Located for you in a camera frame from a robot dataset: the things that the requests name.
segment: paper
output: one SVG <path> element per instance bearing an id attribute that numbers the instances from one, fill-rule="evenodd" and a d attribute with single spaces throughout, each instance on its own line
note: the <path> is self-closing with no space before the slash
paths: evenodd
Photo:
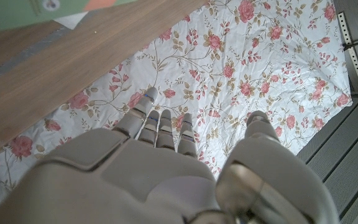
<path id="1" fill-rule="evenodd" d="M 61 25 L 69 29 L 74 29 L 87 13 L 88 12 L 81 12 L 70 16 L 64 16 L 61 18 L 54 19 L 54 21 L 60 23 Z"/>

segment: flower pattern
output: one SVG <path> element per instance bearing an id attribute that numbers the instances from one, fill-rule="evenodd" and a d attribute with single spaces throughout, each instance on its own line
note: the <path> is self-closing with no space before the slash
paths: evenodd
<path id="1" fill-rule="evenodd" d="M 331 0 L 208 1 L 0 149 L 0 202 L 37 159 L 112 129 L 150 86 L 175 144 L 193 115 L 198 160 L 216 177 L 255 110 L 297 154 L 352 104 L 340 35 Z"/>

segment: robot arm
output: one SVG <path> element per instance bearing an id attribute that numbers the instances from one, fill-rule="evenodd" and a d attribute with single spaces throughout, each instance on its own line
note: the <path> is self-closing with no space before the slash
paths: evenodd
<path id="1" fill-rule="evenodd" d="M 52 151 L 2 203 L 0 223 L 339 223 L 326 187 L 264 113 L 251 114 L 215 181 L 196 159 L 191 115 L 175 152 L 170 112 L 149 113 L 156 97 L 149 89 L 112 131 Z"/>

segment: robot finger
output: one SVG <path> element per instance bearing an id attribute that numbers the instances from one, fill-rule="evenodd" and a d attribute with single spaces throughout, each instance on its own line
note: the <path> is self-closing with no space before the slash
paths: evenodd
<path id="1" fill-rule="evenodd" d="M 169 110 L 164 110 L 161 114 L 156 147 L 175 150 L 172 136 L 171 112 Z"/>
<path id="2" fill-rule="evenodd" d="M 267 115 L 261 111 L 252 112 L 247 120 L 246 138 L 266 137 L 278 141 L 277 134 Z"/>
<path id="3" fill-rule="evenodd" d="M 150 112 L 149 117 L 146 119 L 146 123 L 140 132 L 139 141 L 151 144 L 154 147 L 155 138 L 157 137 L 157 125 L 160 114 L 153 110 Z"/>
<path id="4" fill-rule="evenodd" d="M 191 123 L 191 114 L 185 114 L 181 123 L 180 142 L 178 153 L 197 158 L 196 143 L 193 135 L 193 125 Z"/>
<path id="5" fill-rule="evenodd" d="M 158 91 L 156 88 L 149 88 L 139 102 L 118 122 L 114 130 L 120 131 L 130 138 L 134 138 L 142 127 L 157 94 Z"/>

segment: orange object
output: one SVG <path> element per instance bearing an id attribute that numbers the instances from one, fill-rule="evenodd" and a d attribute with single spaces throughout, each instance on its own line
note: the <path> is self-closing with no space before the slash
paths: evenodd
<path id="1" fill-rule="evenodd" d="M 112 6 L 116 0 L 90 0 L 84 8 L 85 11 L 90 11 L 93 9 L 100 9 L 103 7 L 110 7 Z"/>

